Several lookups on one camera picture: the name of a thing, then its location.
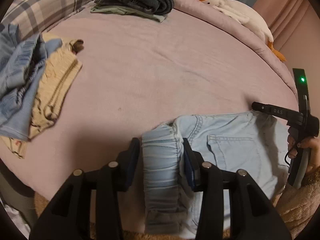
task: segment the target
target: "wall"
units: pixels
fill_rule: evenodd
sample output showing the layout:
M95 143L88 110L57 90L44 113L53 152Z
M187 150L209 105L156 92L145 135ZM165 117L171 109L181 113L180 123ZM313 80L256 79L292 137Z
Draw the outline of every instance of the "wall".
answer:
M280 52L289 69L305 69L311 113L320 118L320 19L311 6Z

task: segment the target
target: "silver screw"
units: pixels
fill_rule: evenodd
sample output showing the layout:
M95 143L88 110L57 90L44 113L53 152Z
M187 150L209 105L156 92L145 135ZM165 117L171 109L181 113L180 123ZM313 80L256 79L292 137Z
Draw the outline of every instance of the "silver screw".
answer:
M206 168L206 169L211 168L211 166L212 166L212 164L209 163L209 162L203 162L203 163L202 163L202 167L204 167L204 168Z
M81 174L82 174L82 170L80 170L80 169L73 171L74 176L80 176Z
M239 169L239 170L237 170L237 172L238 172L238 174L241 175L241 176L247 176L247 175L248 175L247 171L245 171L245 170L243 170L243 169Z
M110 168L115 168L115 167L117 167L119 165L119 163L117 163L117 162L109 162L109 164L108 164L108 166L110 167Z

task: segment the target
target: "hand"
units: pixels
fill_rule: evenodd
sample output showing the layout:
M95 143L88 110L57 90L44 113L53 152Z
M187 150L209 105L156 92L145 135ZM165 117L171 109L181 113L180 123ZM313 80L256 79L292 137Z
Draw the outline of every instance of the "hand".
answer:
M290 135L288 136L288 151L295 144L295 140ZM309 175L315 172L320 167L320 142L318 138L307 137L298 143L297 147L299 148L311 148L311 155L309 163L306 170L306 175ZM288 157L294 159L297 156L297 150L292 149L289 152Z

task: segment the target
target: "pillow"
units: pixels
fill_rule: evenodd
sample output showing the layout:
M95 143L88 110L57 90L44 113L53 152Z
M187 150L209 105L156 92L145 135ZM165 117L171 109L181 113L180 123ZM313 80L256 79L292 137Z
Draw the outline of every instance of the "pillow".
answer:
M21 39L41 32L91 0L14 0L2 24L19 25Z

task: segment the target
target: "handheld device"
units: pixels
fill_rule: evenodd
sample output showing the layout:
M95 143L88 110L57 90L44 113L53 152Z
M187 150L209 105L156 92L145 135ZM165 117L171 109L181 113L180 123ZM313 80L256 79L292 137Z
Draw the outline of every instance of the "handheld device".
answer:
M252 109L288 121L287 125L290 126L289 133L296 141L288 153L293 148L296 148L298 153L296 158L290 161L288 183L294 188L299 189L306 173L311 149L297 148L297 144L308 136L317 137L319 135L319 119L311 115L308 84L304 69L294 68L293 75L298 91L299 112L258 102L252 103Z

